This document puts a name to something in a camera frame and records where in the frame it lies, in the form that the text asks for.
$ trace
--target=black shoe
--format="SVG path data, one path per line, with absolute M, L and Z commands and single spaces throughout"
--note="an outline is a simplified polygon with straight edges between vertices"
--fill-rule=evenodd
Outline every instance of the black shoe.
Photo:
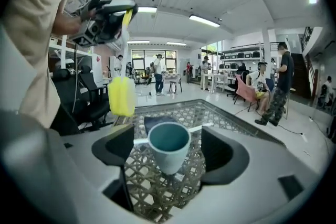
M 259 125 L 263 125 L 263 126 L 266 126 L 266 124 L 267 124 L 267 121 L 264 121 L 264 120 L 255 120 L 254 122 L 259 124 Z
M 273 124 L 275 127 L 278 126 L 278 123 L 275 120 L 268 120 L 268 122 L 270 122 L 271 124 Z

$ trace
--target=man in black shirt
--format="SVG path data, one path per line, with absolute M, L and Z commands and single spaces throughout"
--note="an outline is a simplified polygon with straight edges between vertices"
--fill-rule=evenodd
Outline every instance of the man in black shirt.
M 278 125 L 292 85 L 294 62 L 285 42 L 279 43 L 278 52 L 282 55 L 281 67 L 277 70 L 277 73 L 279 73 L 278 85 L 269 109 L 263 114 L 260 120 L 255 120 L 255 123 L 260 125 L 266 125 L 268 121 L 274 126 Z

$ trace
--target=camouflage pants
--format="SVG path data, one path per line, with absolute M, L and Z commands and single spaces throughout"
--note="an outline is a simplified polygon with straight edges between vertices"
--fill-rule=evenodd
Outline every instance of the camouflage pants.
M 262 119 L 268 121 L 274 114 L 274 120 L 279 123 L 283 113 L 283 107 L 287 101 L 287 93 L 280 88 L 276 88 L 273 96 L 273 100 L 269 105 L 269 109 L 263 114 Z

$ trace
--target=cup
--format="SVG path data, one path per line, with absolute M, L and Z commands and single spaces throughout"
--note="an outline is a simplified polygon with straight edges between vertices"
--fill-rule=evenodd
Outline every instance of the cup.
M 148 142 L 153 149 L 155 162 L 167 175 L 175 174 L 181 168 L 190 141 L 189 130 L 176 122 L 159 123 L 148 133 Z

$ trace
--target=pink chair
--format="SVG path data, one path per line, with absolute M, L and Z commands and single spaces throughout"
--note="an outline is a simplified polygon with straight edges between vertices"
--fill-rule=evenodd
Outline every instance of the pink chair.
M 247 100 L 248 102 L 250 102 L 250 106 L 248 107 L 247 110 L 250 111 L 252 104 L 258 102 L 256 98 L 256 91 L 244 83 L 244 81 L 241 79 L 241 75 L 236 74 L 235 76 L 238 80 L 238 89 L 236 92 L 238 97 L 236 98 L 234 104 L 236 104 L 236 101 L 240 96 L 244 99 L 244 101 Z

